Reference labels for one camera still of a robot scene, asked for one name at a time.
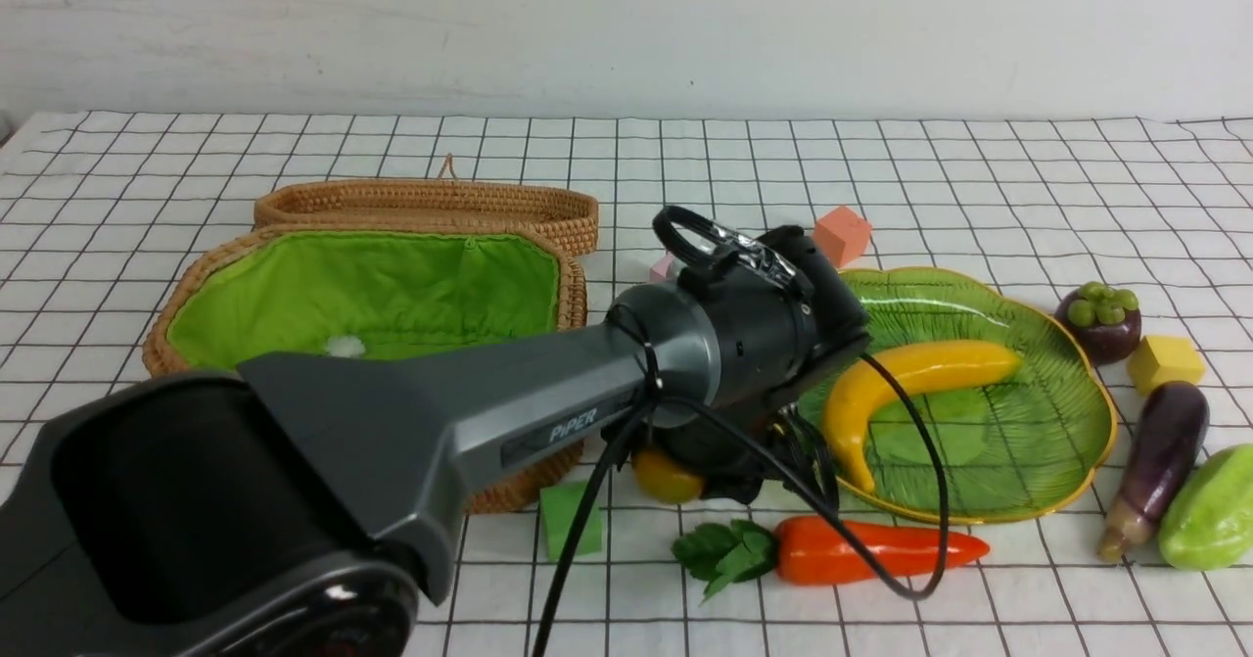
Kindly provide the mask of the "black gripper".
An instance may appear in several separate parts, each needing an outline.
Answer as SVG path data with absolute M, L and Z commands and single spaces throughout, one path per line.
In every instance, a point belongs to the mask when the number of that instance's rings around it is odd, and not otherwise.
M 752 419 L 748 413 L 718 413 L 720 419 L 756 440 L 797 476 L 814 480 L 812 434 L 797 413 L 771 413 Z M 720 425 L 698 418 L 675 430 L 675 461 L 704 479 L 703 499 L 756 502 L 766 481 L 788 483 L 779 471 L 738 443 Z

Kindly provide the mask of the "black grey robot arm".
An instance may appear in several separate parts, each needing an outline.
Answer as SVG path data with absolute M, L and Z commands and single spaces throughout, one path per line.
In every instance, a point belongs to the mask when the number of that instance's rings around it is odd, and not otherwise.
M 653 413 L 717 461 L 868 344 L 797 227 L 720 237 L 604 321 L 417 359 L 264 354 L 46 423 L 3 502 L 5 656 L 398 656 L 465 502 Z

